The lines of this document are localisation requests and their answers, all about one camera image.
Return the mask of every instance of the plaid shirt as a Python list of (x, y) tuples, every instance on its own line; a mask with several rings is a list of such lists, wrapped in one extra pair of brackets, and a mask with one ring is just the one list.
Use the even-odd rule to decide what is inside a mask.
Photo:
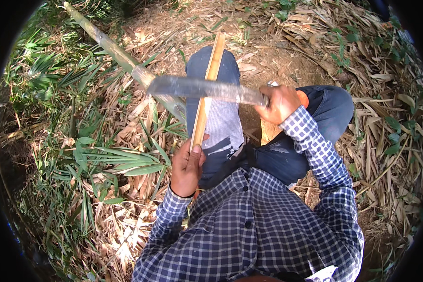
[(183, 231), (191, 198), (169, 188), (133, 282), (233, 281), (254, 271), (269, 276), (295, 272), (314, 281), (319, 273), (318, 281), (356, 279), (364, 237), (343, 161), (303, 106), (281, 127), (320, 183), (314, 211), (269, 173), (239, 168), (199, 194)]

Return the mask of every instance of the jeans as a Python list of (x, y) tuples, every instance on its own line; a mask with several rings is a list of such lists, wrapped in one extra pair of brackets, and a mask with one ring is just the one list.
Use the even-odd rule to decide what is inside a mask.
[[(212, 47), (207, 46), (194, 53), (185, 67), (186, 75), (204, 78), (211, 52)], [(235, 57), (225, 50), (217, 80), (239, 85), (239, 77)], [(353, 115), (354, 104), (350, 94), (341, 87), (326, 85), (305, 86), (296, 90), (304, 91), (309, 98), (307, 111), (315, 119), (318, 131), (325, 139), (335, 144)], [(186, 100), (187, 130), (190, 137), (198, 103), (198, 99), (187, 98)], [(203, 142), (203, 151), (207, 160), (203, 165), (203, 175), (199, 185), (206, 183), (218, 172), (244, 141), (238, 116), (238, 104), (212, 100), (205, 133), (208, 133), (210, 138)], [(310, 170), (305, 155), (298, 154), (294, 150), (293, 140), (284, 132), (280, 132), (268, 144), (250, 150), (253, 150), (255, 158), (255, 164), (252, 166), (270, 173), (285, 185), (296, 183)], [(247, 165), (248, 162), (239, 164), (242, 167)]]

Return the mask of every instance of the knife blade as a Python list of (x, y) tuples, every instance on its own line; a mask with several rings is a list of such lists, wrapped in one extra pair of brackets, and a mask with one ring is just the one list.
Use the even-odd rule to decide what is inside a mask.
[(200, 78), (163, 75), (156, 77), (147, 89), (150, 95), (213, 99), (254, 106), (269, 106), (269, 97), (242, 85)]

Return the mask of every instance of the hand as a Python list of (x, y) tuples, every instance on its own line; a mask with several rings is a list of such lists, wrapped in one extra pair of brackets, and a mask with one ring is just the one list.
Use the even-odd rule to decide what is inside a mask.
[[(204, 140), (208, 138), (209, 135), (204, 134)], [(199, 145), (194, 146), (189, 152), (190, 144), (191, 138), (186, 140), (172, 159), (171, 189), (184, 198), (196, 191), (202, 176), (202, 165), (207, 158)]]
[(269, 107), (254, 106), (257, 113), (265, 120), (276, 125), (284, 122), (299, 106), (301, 100), (291, 86), (262, 86), (260, 92), (270, 98)]

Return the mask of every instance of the orange handle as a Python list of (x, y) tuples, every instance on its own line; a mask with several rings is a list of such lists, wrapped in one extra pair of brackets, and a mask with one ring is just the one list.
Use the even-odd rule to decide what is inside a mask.
[(307, 109), (309, 106), (309, 98), (305, 95), (304, 91), (296, 90), (296, 94), (298, 94), (299, 100), (301, 101), (301, 105)]

